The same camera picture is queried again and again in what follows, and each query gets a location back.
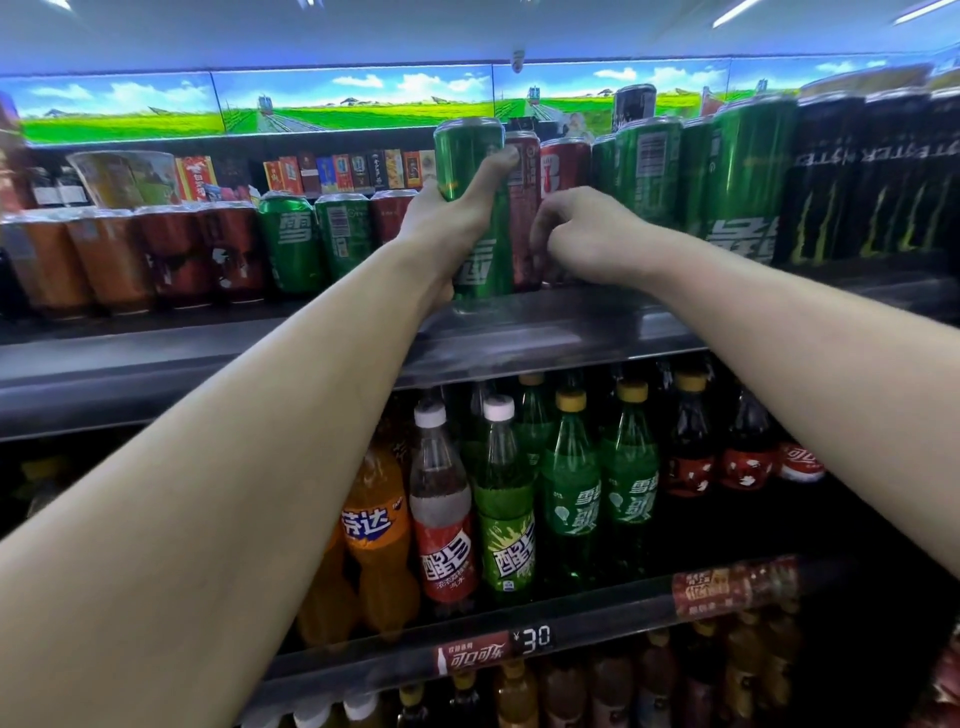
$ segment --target ceiling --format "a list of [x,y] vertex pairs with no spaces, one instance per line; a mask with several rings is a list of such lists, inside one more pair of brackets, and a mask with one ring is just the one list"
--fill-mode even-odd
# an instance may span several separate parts
[[446,61],[936,51],[960,2],[899,26],[911,0],[4,0],[0,74]]

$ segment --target sprite can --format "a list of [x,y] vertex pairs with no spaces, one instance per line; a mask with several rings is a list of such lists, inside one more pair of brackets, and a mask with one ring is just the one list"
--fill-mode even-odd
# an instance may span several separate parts
[[340,280],[373,252],[370,200],[359,192],[323,195],[314,205],[334,280]]
[[280,292],[303,296],[324,290],[327,276],[310,203],[288,192],[268,192],[257,213]]
[[616,133],[617,199],[655,225],[676,225],[680,136],[676,116],[632,121]]
[[[451,119],[437,127],[433,138],[437,152],[437,186],[452,202],[467,190],[480,163],[503,149],[503,124],[479,116]],[[514,292],[506,182],[493,199],[490,227],[457,272],[453,290],[458,299],[488,299]]]
[[761,263],[773,258],[797,99],[763,94],[713,117],[707,169],[707,241]]

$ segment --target white bottle cap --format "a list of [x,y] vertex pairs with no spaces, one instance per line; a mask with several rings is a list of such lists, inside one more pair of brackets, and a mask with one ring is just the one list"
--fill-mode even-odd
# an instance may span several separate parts
[[446,423],[446,409],[444,403],[436,400],[420,400],[414,409],[414,422],[417,427],[427,429],[439,427]]
[[483,400],[483,416],[492,423],[502,423],[514,418],[514,398],[507,395],[490,395]]

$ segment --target black can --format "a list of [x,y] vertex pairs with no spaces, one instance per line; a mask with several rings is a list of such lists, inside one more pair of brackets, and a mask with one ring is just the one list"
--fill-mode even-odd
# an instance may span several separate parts
[[864,98],[834,91],[801,99],[786,174],[774,264],[819,265],[833,247],[857,158]]
[[917,141],[930,94],[921,88],[867,97],[851,195],[834,257],[888,255],[908,233],[904,221],[922,185]]
[[650,84],[628,85],[613,95],[612,132],[632,121],[649,119],[657,110],[657,88]]

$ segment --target plastic bottle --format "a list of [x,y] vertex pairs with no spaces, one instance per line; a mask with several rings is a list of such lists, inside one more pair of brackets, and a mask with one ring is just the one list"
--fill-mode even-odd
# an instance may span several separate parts
[[522,660],[508,660],[493,677],[499,728],[538,728],[537,681]]
[[347,547],[360,564],[360,608],[381,634],[395,634],[420,610],[420,587],[407,568],[410,514],[400,466],[385,449],[367,450],[341,513]]
[[547,579],[561,593],[589,589],[596,578],[600,461],[582,418],[586,408],[583,390],[557,392],[560,422],[540,460],[544,524],[540,551],[550,554],[544,564]]
[[518,604],[533,598],[534,471],[519,451],[511,428],[514,401],[506,395],[491,395],[483,408],[490,435],[473,497],[480,521],[484,581],[498,604]]
[[437,617],[465,614],[473,609],[479,582],[467,475],[444,426],[443,403],[422,400],[414,420],[420,445],[410,471],[410,509],[423,591],[433,601]]
[[360,620],[360,602],[344,578],[345,550],[344,529],[338,523],[297,612],[297,631],[309,647],[345,642]]

